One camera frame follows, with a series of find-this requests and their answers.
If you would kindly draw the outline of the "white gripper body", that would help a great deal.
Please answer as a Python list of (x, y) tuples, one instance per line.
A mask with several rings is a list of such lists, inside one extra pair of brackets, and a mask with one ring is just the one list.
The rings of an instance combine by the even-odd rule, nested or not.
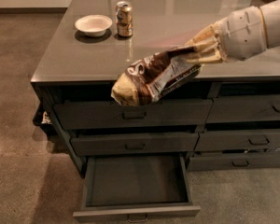
[(259, 8), (233, 11), (219, 24), (221, 45), (229, 59), (244, 61), (266, 50), (264, 22)]

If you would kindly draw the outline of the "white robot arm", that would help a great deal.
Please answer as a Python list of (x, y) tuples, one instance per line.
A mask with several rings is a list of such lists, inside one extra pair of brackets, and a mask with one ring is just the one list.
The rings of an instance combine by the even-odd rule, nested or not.
[(244, 61), (280, 46), (280, 0), (247, 7), (202, 29), (186, 43), (191, 63)]

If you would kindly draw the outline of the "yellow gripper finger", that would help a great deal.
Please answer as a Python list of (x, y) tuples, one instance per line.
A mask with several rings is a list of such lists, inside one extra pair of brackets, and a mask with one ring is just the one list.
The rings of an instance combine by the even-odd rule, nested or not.
[(227, 61), (227, 56), (217, 48), (198, 49), (186, 55), (186, 60), (190, 63), (223, 63)]
[(193, 46), (196, 51), (203, 52), (211, 49), (222, 51), (222, 22), (216, 21), (203, 28), (190, 39), (186, 46)]

